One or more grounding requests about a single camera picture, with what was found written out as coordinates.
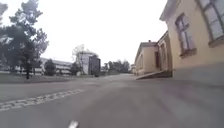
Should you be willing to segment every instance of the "road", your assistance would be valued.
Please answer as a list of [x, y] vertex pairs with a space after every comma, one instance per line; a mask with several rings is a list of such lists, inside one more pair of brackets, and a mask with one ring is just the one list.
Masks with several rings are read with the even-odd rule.
[[130, 75], [0, 85], [0, 128], [223, 128], [223, 99], [221, 86]]

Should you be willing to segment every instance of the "building facade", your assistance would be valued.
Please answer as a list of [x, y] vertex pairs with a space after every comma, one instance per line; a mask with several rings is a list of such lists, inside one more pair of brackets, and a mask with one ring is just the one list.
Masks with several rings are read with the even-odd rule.
[[168, 0], [174, 78], [224, 83], [224, 0]]
[[136, 66], [135, 66], [135, 64], [131, 65], [131, 73], [136, 75]]
[[82, 51], [76, 55], [76, 63], [83, 68], [85, 75], [89, 74], [89, 58], [94, 55], [98, 56], [96, 53], [90, 51]]
[[158, 55], [156, 44], [157, 42], [151, 41], [140, 44], [135, 57], [136, 75], [149, 74], [159, 70], [159, 64], [156, 62], [156, 55]]
[[[40, 58], [41, 60], [41, 68], [37, 68], [36, 72], [42, 72], [42, 74], [44, 73], [44, 64], [49, 60], [46, 58]], [[56, 73], [59, 74], [60, 72], [62, 73], [62, 75], [69, 75], [70, 74], [70, 69], [71, 69], [71, 65], [72, 63], [70, 62], [65, 62], [65, 61], [59, 61], [59, 60], [52, 60], [53, 63], [56, 66]]]
[[172, 75], [173, 63], [170, 45], [170, 38], [167, 31], [157, 42], [159, 51], [159, 69], [160, 71], [168, 71]]
[[101, 60], [97, 56], [90, 56], [89, 57], [89, 67], [88, 67], [88, 74], [94, 75], [98, 77], [101, 71]]

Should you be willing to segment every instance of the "sky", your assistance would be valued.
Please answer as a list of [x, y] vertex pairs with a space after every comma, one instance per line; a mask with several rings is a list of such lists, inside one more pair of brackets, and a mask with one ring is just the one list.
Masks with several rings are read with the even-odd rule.
[[[0, 0], [9, 8], [9, 23], [26, 0]], [[39, 0], [43, 15], [37, 27], [48, 35], [42, 57], [73, 62], [72, 50], [81, 44], [99, 55], [101, 62], [134, 59], [141, 42], [158, 41], [167, 30], [159, 20], [167, 0]]]

